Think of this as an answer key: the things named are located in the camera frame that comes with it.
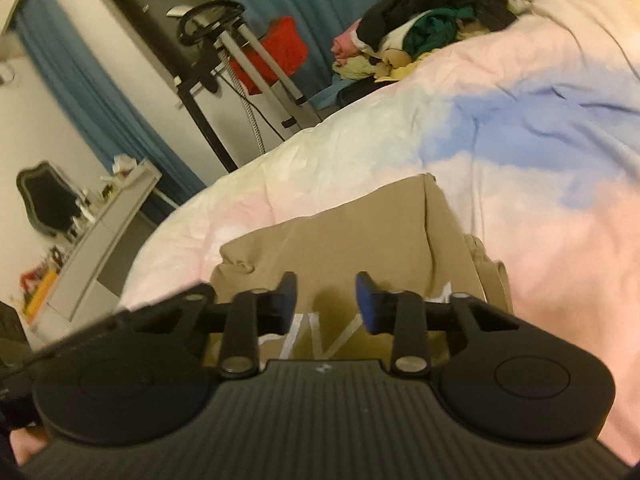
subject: red bag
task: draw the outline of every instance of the red bag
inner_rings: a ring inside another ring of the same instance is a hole
[[[287,75],[294,74],[306,61],[308,47],[298,35],[296,22],[290,16],[271,22],[269,30],[267,30],[267,33],[260,40],[260,43],[262,43],[267,52],[271,54],[271,57],[276,60],[276,63]],[[260,55],[250,45],[244,47],[243,51],[268,85],[272,86],[275,84],[278,78]],[[240,65],[235,59],[231,60],[231,67],[240,81],[246,86],[250,95],[260,93],[258,87],[247,73],[240,68]]]

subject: black cable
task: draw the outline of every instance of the black cable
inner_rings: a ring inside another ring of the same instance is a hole
[[[256,105],[254,105],[251,101],[249,101],[249,99],[247,99],[245,96],[243,96],[238,90],[236,90],[236,88],[226,79],[226,77],[224,77],[218,70],[216,70],[215,68],[213,69],[213,72],[219,76],[220,79],[222,79],[222,81],[224,81],[227,86],[229,86],[229,88],[231,88],[237,95],[239,98],[243,99],[244,101],[246,101],[247,103],[249,103],[249,105],[251,105],[256,112],[258,112],[260,114],[260,117],[262,117],[262,120],[267,123],[271,129],[276,133],[277,136],[280,137],[280,139],[282,140],[282,142],[285,142],[285,138],[283,136],[280,135],[280,132],[278,130],[276,130],[276,128],[273,126],[273,124],[271,124],[267,118],[264,116],[264,114],[260,111],[260,108],[258,108]]]

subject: yellow object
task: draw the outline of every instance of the yellow object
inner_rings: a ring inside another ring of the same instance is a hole
[[[404,50],[390,48],[382,53],[382,62],[391,65],[392,68],[402,68],[410,65],[412,59]]]
[[[36,317],[36,314],[40,310],[44,299],[47,297],[49,293],[49,289],[56,282],[58,278],[58,274],[55,270],[50,270],[44,275],[44,278],[38,285],[35,294],[32,296],[31,301],[24,309],[24,315],[27,318],[27,323],[31,323],[33,319]]]
[[[350,57],[344,65],[335,61],[333,69],[334,72],[342,76],[342,79],[353,79],[354,81],[374,75],[376,70],[364,55]]]
[[[420,54],[420,56],[418,56],[418,59],[416,59],[413,63],[409,63],[407,66],[403,66],[400,68],[392,68],[389,71],[388,75],[377,78],[376,83],[380,83],[383,81],[400,81],[404,79],[416,68],[418,68],[418,65],[420,65],[420,63],[423,62],[423,60],[425,60],[431,54],[433,54],[434,52],[437,52],[438,50],[440,49],[434,48],[430,52],[425,52],[424,54]]]

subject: hand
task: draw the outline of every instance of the hand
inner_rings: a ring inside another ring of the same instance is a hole
[[[18,465],[27,462],[32,456],[41,451],[51,440],[42,426],[13,430],[9,435],[11,449]]]

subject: bed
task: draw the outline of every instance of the bed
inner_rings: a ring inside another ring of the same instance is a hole
[[[220,247],[432,173],[510,274],[515,313],[603,359],[601,440],[640,459],[640,0],[537,0],[429,56],[195,196],[140,251],[122,303],[209,281]]]

